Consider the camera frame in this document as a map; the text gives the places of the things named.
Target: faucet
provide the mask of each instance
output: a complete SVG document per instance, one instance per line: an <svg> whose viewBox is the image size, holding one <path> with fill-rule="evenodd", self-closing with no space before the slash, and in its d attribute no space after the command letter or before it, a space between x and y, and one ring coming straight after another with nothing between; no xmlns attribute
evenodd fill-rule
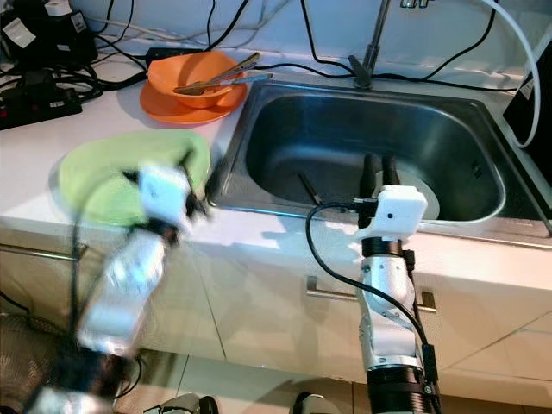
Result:
<svg viewBox="0 0 552 414"><path fill-rule="evenodd" d="M425 9L428 7L430 0L419 0L419 7ZM376 59L378 59L378 52L380 51L380 38L383 31L384 24L387 18L387 11L391 0L381 0L379 6L378 18L373 29L372 41L366 49L364 60L362 64L356 59L355 56L350 55L348 61L350 62L356 79L354 85L359 89L370 89L372 87L373 69L376 66ZM401 0L400 7L403 9L414 9L418 4L418 0Z"/></svg>

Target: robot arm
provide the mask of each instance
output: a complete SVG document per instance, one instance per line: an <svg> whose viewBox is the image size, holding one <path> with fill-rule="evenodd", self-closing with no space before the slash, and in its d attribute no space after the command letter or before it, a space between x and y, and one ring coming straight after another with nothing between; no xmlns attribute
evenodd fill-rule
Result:
<svg viewBox="0 0 552 414"><path fill-rule="evenodd" d="M62 347L48 386L36 390L28 413L113 412L118 387L137 353L147 306L163 280L167 252L191 227L198 204L184 168L147 166L125 175L140 187L148 221L111 257L102 290L79 320L77 344L69 338Z"/></svg>
<svg viewBox="0 0 552 414"><path fill-rule="evenodd" d="M365 175L373 173L367 166L371 162L365 159ZM394 298L412 314L416 293L408 270L413 263L407 263L409 255L403 251L402 243L416 233L427 201L416 187L398 184L393 160L383 159L383 166L386 185L378 195L375 214L373 218L362 213L359 217L356 238L362 243L364 256L361 282ZM373 188L363 189L361 184L361 195L372 193ZM405 314L381 297L357 292L362 310L361 349L372 412L433 413L437 393L433 347L423 345L423 353L419 354L416 331Z"/></svg>

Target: orange plate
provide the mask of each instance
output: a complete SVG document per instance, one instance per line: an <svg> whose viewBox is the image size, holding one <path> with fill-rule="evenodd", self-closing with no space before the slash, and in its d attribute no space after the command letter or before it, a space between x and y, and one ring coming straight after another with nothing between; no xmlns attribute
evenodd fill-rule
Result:
<svg viewBox="0 0 552 414"><path fill-rule="evenodd" d="M183 105L176 97L157 92L149 82L146 82L141 90L140 105L156 121L195 125L215 121L230 114L242 104L247 94L246 85L236 85L232 91L221 98L217 106L196 110Z"/></svg>

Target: electrical cord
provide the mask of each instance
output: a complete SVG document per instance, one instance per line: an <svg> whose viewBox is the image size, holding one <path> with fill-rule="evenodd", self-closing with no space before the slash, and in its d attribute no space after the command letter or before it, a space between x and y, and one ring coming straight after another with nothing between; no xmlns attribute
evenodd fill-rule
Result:
<svg viewBox="0 0 552 414"><path fill-rule="evenodd" d="M276 67L283 67L283 66L298 67L299 69L305 69L306 71L314 72L317 75L323 76L325 78L330 78L330 79L354 78L354 75L331 75L329 73L320 72L317 69L314 69L312 67L308 67L305 65L300 65L298 63L277 63L276 65L256 66L255 69L258 69L260 71L265 71L265 70L274 69Z"/></svg>
<svg viewBox="0 0 552 414"><path fill-rule="evenodd" d="M14 84L15 82L19 82L19 81L20 81L19 78L7 80L6 82L0 84L0 89L4 88L4 86L8 86L8 85Z"/></svg>
<svg viewBox="0 0 552 414"><path fill-rule="evenodd" d="M489 33L491 33L491 28L492 28L492 24L494 22L494 17L496 15L496 10L493 9L492 12L491 12L491 16L489 17L489 23L486 25L486 29L485 29L485 33L483 33L483 35L480 37L480 39L478 41L476 41L472 46L470 47L466 47L465 49L461 50L460 52L458 52L457 54L455 54L454 56L448 58L447 60L445 60L443 63L441 63L441 65L439 65L432 73L430 73L429 75L427 76L424 76L422 78L422 80L428 80L429 78L433 78L435 75L437 75L446 65L448 65L450 62L452 62L453 60L457 60L458 58L460 58L462 55L468 53L468 52L471 52L472 50L474 50L476 47L478 47L481 43L483 43L486 39L486 37L489 35Z"/></svg>
<svg viewBox="0 0 552 414"><path fill-rule="evenodd" d="M435 412L435 414L442 414L441 404L439 403L439 397L438 396L435 395L431 399L431 405L433 406L433 411Z"/></svg>
<svg viewBox="0 0 552 414"><path fill-rule="evenodd" d="M103 23L103 27L100 28L97 32L92 32L92 33L94 33L95 35L100 35L107 29L107 27L109 26L108 20L111 18L111 11L113 10L114 4L115 4L115 0L110 0L110 5L107 8L107 15L105 17L106 22Z"/></svg>
<svg viewBox="0 0 552 414"><path fill-rule="evenodd" d="M305 0L301 0L301 10L303 11L304 25L307 29L307 35L309 36L310 52L312 53L312 57L314 58L314 60L318 63L322 63L322 64L325 64L325 65L338 66L342 69L345 69L351 75L354 75L353 70L350 67L344 65L341 62L333 62L331 60L322 60L322 59L318 58L317 51L314 48L314 39L312 37L311 23L309 22L309 15L307 13L307 7L306 7Z"/></svg>
<svg viewBox="0 0 552 414"><path fill-rule="evenodd" d="M0 297L4 298L6 300L6 302L8 302L10 304L13 304L16 308L19 308L22 311L24 311L28 316L31 315L31 310L27 306L25 306L24 304L20 304L19 302L17 302L14 299L10 298L4 292L0 291Z"/></svg>
<svg viewBox="0 0 552 414"><path fill-rule="evenodd" d="M211 39L210 39L210 19L213 17L215 7L216 7L216 0L213 0L213 4L210 7L209 18L207 19L207 41L209 42L208 47L211 47L211 44L212 44Z"/></svg>
<svg viewBox="0 0 552 414"><path fill-rule="evenodd" d="M340 275L337 272L334 272L328 265L326 265L326 263L320 257L320 254L317 252L317 249L314 245L314 241L312 240L312 233L311 233L312 218L322 210L347 209L347 210L357 211L358 208L359 208L359 205L356 203L324 203L324 204L318 205L317 207L309 211L309 214L307 215L306 221L305 221L305 233L307 237L307 243L309 244L310 252L312 253L314 259L317 261L318 265L320 265L320 267L333 278L340 280L341 282L346 283L348 285L354 286L357 289L362 289L363 291L370 292L373 295L384 299L385 301L389 302L397 309L399 309L401 313L403 313L406 316L406 318L412 323L412 326L414 327L418 336L420 337L420 341L422 342L422 344L429 345L428 338L425 335L425 332L423 331L422 324L419 323L416 320L416 318L399 301L387 295L386 293L376 289L375 287L366 285L357 280L347 278L345 276Z"/></svg>
<svg viewBox="0 0 552 414"><path fill-rule="evenodd" d="M143 372L141 357L139 355L136 356L136 362L138 362L138 375L136 376L136 380L134 384L132 386L129 386L126 390L122 391L120 394L116 395L114 399L119 399L124 397L125 395L129 395L138 386L138 383L140 382L142 372Z"/></svg>
<svg viewBox="0 0 552 414"><path fill-rule="evenodd" d="M539 118L541 115L541 79L538 72L538 67L536 65L536 59L535 55L533 54L533 51L531 50L530 43L527 41L527 38L525 37L524 31L519 27L519 25L516 23L516 21L513 19L512 16L508 14L504 8L502 8L499 4L496 4L493 0L480 0L487 6L495 9L510 25L510 27L513 29L513 31L516 33L519 41L524 47L525 54L527 55L527 60L529 61L530 71L533 76L533 99L534 99L534 105L533 105L533 122L531 124L531 130L529 132L529 136L527 137L527 140L522 144L518 138L514 135L514 145L519 148L526 148L529 146L533 139L535 138L536 130L538 128Z"/></svg>
<svg viewBox="0 0 552 414"><path fill-rule="evenodd" d="M139 67L141 67L141 69L144 71L144 72L147 72L147 68L146 66L141 63L137 58L135 58L132 54L129 54L129 53L126 53L124 52L121 48L119 48L115 42L113 41L108 41L107 39L105 39L103 36L100 36L98 35L97 38L100 40L100 41L104 41L105 43L107 43L108 47L113 47L118 53L122 54L124 57L132 60L133 62L135 62Z"/></svg>
<svg viewBox="0 0 552 414"><path fill-rule="evenodd" d="M301 9L303 11L304 24L306 26L307 35L309 37L310 52L311 52L312 58L316 62L321 63L321 64L339 66L339 67L345 69L349 74L346 74L346 75L332 75L332 74L329 74L329 73L320 72L317 69L314 69L314 68L311 68L311 67L308 67L308 66L305 66L305 65L300 65L300 64L296 64L296 63L289 63L289 62L278 63L278 64L275 64L275 65L268 65L268 66L256 66L255 69L269 70L269 69L274 69L274 68L277 68L277 67L289 66L289 67L297 67L297 68L300 68L300 69L304 69L306 71L314 72L317 75L323 76L325 78L333 78L333 79L354 78L356 75L354 74L353 70L351 68L349 68L348 66L344 65L343 63L333 62L333 61L330 61L330 60L321 60L321 59L318 58L317 52L316 52L316 49L315 49L315 46L314 46L314 39L313 39L313 35L312 35L311 24L309 22L309 15L308 15L308 12L307 12L307 9L306 9L305 0L301 0ZM436 84L436 85L452 86L452 87L461 88L461 89L468 89L468 90L471 90L471 91L491 91L491 92L512 92L512 91L516 91L518 88L505 88L505 89L484 88L484 87L479 87L479 86L454 84L454 83L451 83L451 82L444 82L444 81L440 81L440 80L430 79L436 73L441 71L442 68L445 67L452 60L458 58L459 56L461 56L464 53L469 52L469 50L473 50L482 41L484 41L486 36L488 35L487 32L489 32L490 29L491 29L491 26L492 26L492 21L489 22L489 24L487 25L486 33L484 34L484 36L479 40L479 42L475 46L472 45L468 49L465 49L462 52L458 53L457 55L453 56L451 59L447 60L441 66L439 66L437 69L435 69L435 71L433 71L433 73L431 73L430 75L428 75L424 78L410 78L410 77L407 77L407 76L398 75L398 74L394 74L394 73L374 74L373 77L374 78L383 78L383 79L393 79L393 80L405 80L405 81L409 81L409 82L424 82L424 83L428 83L428 84Z"/></svg>
<svg viewBox="0 0 552 414"><path fill-rule="evenodd" d="M409 78L408 76L403 75L397 75L395 73L377 73L373 75L374 78L380 78L380 79L393 79L393 80L407 80L409 82L413 83L425 83L425 84L435 84L435 85L444 85L444 86L452 86L454 88L461 88L461 89L469 89L470 91L487 91L487 92L514 92L517 91L518 88L505 88L505 89L497 89L497 88L485 88L482 86L471 86L471 85L462 85L462 84L453 84L450 82L444 82L441 80L433 80L433 79L422 79L422 78Z"/></svg>
<svg viewBox="0 0 552 414"><path fill-rule="evenodd" d="M266 12L267 7L266 7L265 3L268 2L268 1L269 0L264 0L263 1L263 5L261 7L260 19L259 19L259 22L257 24L255 24L255 25L241 25L239 27L234 27L233 28L233 30L250 30L250 31L253 31L252 35L248 39L246 39L245 41L242 41L241 43L239 43L237 45L225 46L225 47L234 48L234 47L242 47L242 46L247 45L257 35L259 30L261 30L263 27L265 27L268 22L270 22L287 4L289 4L291 2L291 0L280 0L280 2L277 3L276 5L274 5L270 11ZM96 17L90 17L90 16L87 16L86 19L92 20L94 22L107 22L108 24L112 24L114 26L120 26L120 27L125 27L127 25L126 22L118 22L118 21L111 20L111 19L106 20L106 19L103 19L103 18L96 18ZM175 34L174 32L167 31L167 30L162 29L162 28L144 28L142 26L138 26L138 25L135 25L135 24L130 24L129 28L132 29L132 30L135 30L136 32L139 32L139 34L138 34L139 36L149 35L150 37L146 38L146 39L151 39L151 37L154 37L155 39L162 39L163 41L192 41L192 42L198 44L201 47L209 46L208 43L195 40L199 36L207 35L207 32L205 30L201 30L201 31L198 31L198 32L193 33L193 34L187 34L185 36L182 36L182 35L179 35L179 34ZM227 29L226 26L224 26L224 27L216 26L214 28L210 27L210 32L211 32L211 34L215 31L223 32L226 29ZM131 36L131 37L126 36L124 40L130 40L134 37L137 37L137 36Z"/></svg>
<svg viewBox="0 0 552 414"><path fill-rule="evenodd" d="M130 0L129 19L127 21L126 26L124 27L121 34L119 35L119 37L115 41L113 41L113 44L118 43L119 41L122 41L122 39L124 38L124 35L127 33L127 30L129 30L130 24L132 23L132 17L134 16L134 13L135 13L135 0ZM106 47L109 47L109 46L101 46L101 47L98 47L97 49L105 49Z"/></svg>
<svg viewBox="0 0 552 414"><path fill-rule="evenodd" d="M238 23L238 20L240 20L240 16L242 15L242 12L243 10L245 9L245 7L248 5L249 3L249 0L243 0L243 2L241 2L241 5L240 7L238 8L238 10L236 11L235 13L235 16L234 16L234 19L232 20L232 22L230 23L230 25L226 28L226 30L224 30L224 33L221 34L221 36L216 39L211 45L209 45L206 49L205 49L205 52L209 52L210 50L213 50L215 47L217 47L218 45L221 44L221 42L226 39L228 37L228 35L230 34L230 32L232 31L232 29L234 28L235 24Z"/></svg>
<svg viewBox="0 0 552 414"><path fill-rule="evenodd" d="M107 60L109 59L110 57L112 56L115 56L117 54L121 54L121 52L113 52L113 53L109 53L109 54L106 54L105 56L102 56L101 58L98 58L96 60L93 60L91 62L91 65L96 65L97 63L100 63L100 62L103 62L104 60Z"/></svg>

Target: cabinet door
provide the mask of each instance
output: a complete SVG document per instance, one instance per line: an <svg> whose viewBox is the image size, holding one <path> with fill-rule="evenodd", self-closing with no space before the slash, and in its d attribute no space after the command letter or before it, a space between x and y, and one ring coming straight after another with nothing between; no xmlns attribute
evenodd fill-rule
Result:
<svg viewBox="0 0 552 414"><path fill-rule="evenodd" d="M451 367L439 372L439 386L446 395L552 408L552 381Z"/></svg>
<svg viewBox="0 0 552 414"><path fill-rule="evenodd" d="M309 256L277 249L203 247L198 256L228 361L365 382L356 302L306 296L320 289L353 293ZM336 270L357 278L351 260ZM549 292L416 274L417 293L432 292L437 313L422 312L440 369L476 353L549 309Z"/></svg>
<svg viewBox="0 0 552 414"><path fill-rule="evenodd" d="M319 288L351 292L313 260L216 246L196 258L229 362L366 381L360 306L307 296L307 275Z"/></svg>
<svg viewBox="0 0 552 414"><path fill-rule="evenodd" d="M69 255L68 238L0 230L0 242L12 246L39 249ZM92 281L104 267L103 252L89 248L79 262L78 295L83 298ZM69 288L72 263L0 250L0 286L2 291L39 317L65 327L70 312Z"/></svg>
<svg viewBox="0 0 552 414"><path fill-rule="evenodd" d="M440 369L489 347L552 308L552 292L416 274L417 291L433 292L437 314L421 315Z"/></svg>
<svg viewBox="0 0 552 414"><path fill-rule="evenodd" d="M1 243L54 252L69 252L68 237L2 230ZM91 241L79 262L78 292L83 298L101 275L110 241ZM66 326L72 263L0 252L0 287L34 315ZM170 253L164 281L154 294L141 345L166 352L223 359L221 343L197 266L187 248Z"/></svg>
<svg viewBox="0 0 552 414"><path fill-rule="evenodd" d="M552 313L482 349L454 368L552 382Z"/></svg>
<svg viewBox="0 0 552 414"><path fill-rule="evenodd" d="M223 348L191 250L169 254L165 278L152 298L144 348L223 360Z"/></svg>

